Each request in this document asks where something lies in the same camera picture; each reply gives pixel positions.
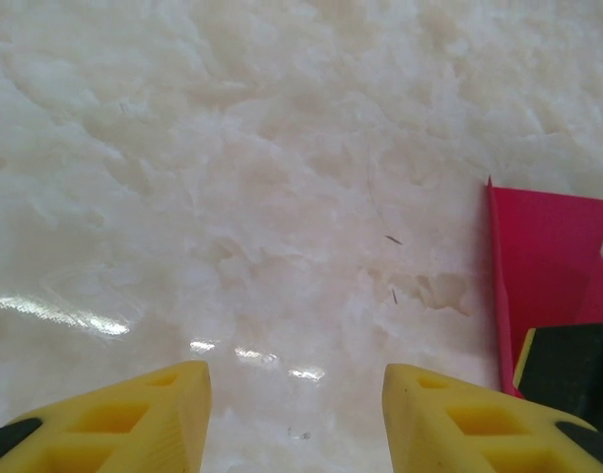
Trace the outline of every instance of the red plastic object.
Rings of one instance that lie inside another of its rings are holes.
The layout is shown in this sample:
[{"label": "red plastic object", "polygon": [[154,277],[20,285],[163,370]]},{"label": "red plastic object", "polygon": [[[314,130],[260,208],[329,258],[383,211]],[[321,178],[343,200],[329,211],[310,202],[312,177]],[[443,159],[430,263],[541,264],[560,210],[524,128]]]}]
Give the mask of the red plastic object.
[{"label": "red plastic object", "polygon": [[603,200],[488,183],[502,390],[530,328],[603,322]]}]

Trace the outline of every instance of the small dark debris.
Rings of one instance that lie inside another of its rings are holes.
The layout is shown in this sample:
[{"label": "small dark debris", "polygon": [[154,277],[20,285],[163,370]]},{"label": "small dark debris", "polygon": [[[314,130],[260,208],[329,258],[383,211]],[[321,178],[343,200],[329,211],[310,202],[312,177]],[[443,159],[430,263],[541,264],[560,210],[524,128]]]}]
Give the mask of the small dark debris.
[{"label": "small dark debris", "polygon": [[310,432],[304,432],[300,436],[293,436],[292,432],[293,432],[293,429],[289,427],[289,437],[292,438],[292,439],[299,439],[299,440],[308,440],[308,439],[310,439]]},{"label": "small dark debris", "polygon": [[391,240],[391,241],[393,241],[394,243],[397,243],[397,244],[402,245],[402,241],[400,241],[399,239],[394,238],[394,237],[393,237],[393,236],[391,236],[391,235],[385,235],[384,237],[385,237],[385,238],[387,238],[387,239],[390,239],[390,240]]}]

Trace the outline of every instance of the hole in yellow plastic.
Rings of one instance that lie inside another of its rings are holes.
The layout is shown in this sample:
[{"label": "hole in yellow plastic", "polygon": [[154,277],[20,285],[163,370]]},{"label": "hole in yellow plastic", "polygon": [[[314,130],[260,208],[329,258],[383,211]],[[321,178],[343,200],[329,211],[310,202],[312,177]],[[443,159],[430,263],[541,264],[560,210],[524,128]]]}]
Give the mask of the hole in yellow plastic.
[{"label": "hole in yellow plastic", "polygon": [[150,382],[147,382],[147,384],[149,386],[170,386],[171,384],[174,383],[175,379],[176,379],[176,374],[172,372],[170,374],[167,374],[166,376],[163,376],[158,379],[154,379]]},{"label": "hole in yellow plastic", "polygon": [[110,457],[112,448],[59,445],[51,447],[24,473],[96,473]]},{"label": "hole in yellow plastic", "polygon": [[145,403],[125,402],[98,406],[87,411],[70,431],[126,434],[131,432],[147,410],[148,404]]},{"label": "hole in yellow plastic", "polygon": [[466,436],[513,436],[527,434],[505,409],[496,406],[463,406],[446,410]]},{"label": "hole in yellow plastic", "polygon": [[484,452],[497,473],[572,473],[574,470],[548,450],[493,450]]},{"label": "hole in yellow plastic", "polygon": [[431,377],[419,377],[418,384],[426,389],[444,389],[448,387],[448,383]]}]

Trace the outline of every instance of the marble tile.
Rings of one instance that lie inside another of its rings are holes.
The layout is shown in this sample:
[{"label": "marble tile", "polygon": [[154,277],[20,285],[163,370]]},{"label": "marble tile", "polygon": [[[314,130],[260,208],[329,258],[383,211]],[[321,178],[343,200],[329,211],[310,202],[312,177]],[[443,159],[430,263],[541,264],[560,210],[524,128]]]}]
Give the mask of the marble tile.
[{"label": "marble tile", "polygon": [[209,362],[203,472],[390,471],[497,386],[483,185],[603,197],[603,1],[0,0],[0,425]]}]

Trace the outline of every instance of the black object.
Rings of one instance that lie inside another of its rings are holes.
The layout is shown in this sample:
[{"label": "black object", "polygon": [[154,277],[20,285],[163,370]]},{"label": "black object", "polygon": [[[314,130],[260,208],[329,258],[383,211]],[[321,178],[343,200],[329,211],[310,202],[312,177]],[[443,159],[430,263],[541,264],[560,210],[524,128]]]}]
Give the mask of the black object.
[{"label": "black object", "polygon": [[603,433],[603,323],[537,328],[518,390]]},{"label": "black object", "polygon": [[603,465],[603,434],[571,422],[558,422],[556,427]]},{"label": "black object", "polygon": [[42,424],[41,419],[32,417],[0,427],[0,458],[27,439]]}]

